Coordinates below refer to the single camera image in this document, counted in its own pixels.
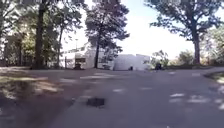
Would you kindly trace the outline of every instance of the road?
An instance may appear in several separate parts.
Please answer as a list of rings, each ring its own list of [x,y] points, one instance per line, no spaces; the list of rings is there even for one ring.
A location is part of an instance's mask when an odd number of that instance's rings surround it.
[[[97,86],[86,90],[50,128],[223,128],[224,95],[217,83],[202,76],[210,71],[215,69],[81,77],[95,79]],[[105,107],[84,105],[93,96],[105,98]]]

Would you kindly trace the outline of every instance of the green foliage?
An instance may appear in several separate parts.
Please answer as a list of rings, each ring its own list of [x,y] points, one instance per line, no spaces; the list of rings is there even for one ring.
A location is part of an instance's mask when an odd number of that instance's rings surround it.
[[[200,37],[208,29],[219,27],[222,23],[215,13],[222,6],[223,1],[181,0],[179,4],[169,2],[146,2],[146,5],[159,12],[157,21],[151,26],[167,28],[171,33],[190,40],[195,46],[195,63],[200,63]]]
[[[192,65],[193,60],[194,60],[193,53],[188,50],[181,52],[178,57],[179,65]]]
[[[158,62],[161,63],[164,67],[167,67],[169,63],[168,54],[162,50],[154,52],[151,57],[151,64],[155,66]]]

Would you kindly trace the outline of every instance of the tree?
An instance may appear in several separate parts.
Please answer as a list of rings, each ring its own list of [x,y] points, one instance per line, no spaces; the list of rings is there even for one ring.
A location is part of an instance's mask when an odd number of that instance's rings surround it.
[[[214,36],[213,33],[214,33],[214,30],[208,31],[208,33],[205,34],[200,44],[201,54],[207,58],[206,62],[208,65],[210,64],[211,60],[216,59],[216,55],[217,55],[217,42],[213,38]]]
[[[166,67],[169,63],[168,54],[164,52],[163,50],[160,50],[158,52],[154,52],[152,54],[152,63],[155,66],[156,63],[160,62],[164,67]]]
[[[181,65],[192,65],[193,64],[193,53],[190,51],[183,51],[178,57],[178,61]]]
[[[210,30],[206,36],[209,36],[211,45],[211,55],[213,60],[216,60],[216,64],[224,63],[224,26],[218,29]]]
[[[56,25],[55,28],[59,31],[59,41],[57,45],[57,67],[59,67],[59,58],[60,58],[60,49],[61,49],[61,40],[63,32],[69,33],[69,32],[76,32],[76,29],[81,28],[81,13],[79,11],[80,7],[86,8],[86,5],[80,4],[80,5],[73,5],[71,3],[62,2],[63,7],[52,7],[51,13],[54,15],[52,18],[52,21]]]
[[[192,41],[194,44],[194,64],[200,64],[200,37],[213,26],[222,23],[215,13],[222,6],[220,0],[181,0],[179,3],[151,0],[146,5],[159,12],[157,22],[150,25],[167,28],[171,33]]]
[[[19,5],[17,0],[0,1],[0,43],[2,38],[7,35],[12,26],[18,21],[19,14],[17,9]]]
[[[121,51],[121,47],[117,46],[117,40],[124,40],[129,37],[126,26],[126,17],[129,10],[126,6],[115,3],[96,3],[91,9],[87,10],[86,18],[86,36],[93,47],[96,47],[95,64],[98,67],[99,49],[112,49]]]
[[[42,0],[41,3],[39,4],[39,8],[38,8],[38,18],[37,18],[37,27],[36,27],[36,43],[35,43],[35,65],[34,68],[36,69],[40,69],[43,67],[43,58],[42,58],[42,47],[43,47],[43,17],[45,12],[48,11],[50,6],[56,7],[56,4],[62,0]],[[78,7],[81,7],[84,5],[84,1],[82,0],[71,0],[71,1],[66,1],[65,2],[67,5],[69,6],[68,8],[73,10],[73,11],[77,11],[76,9]]]

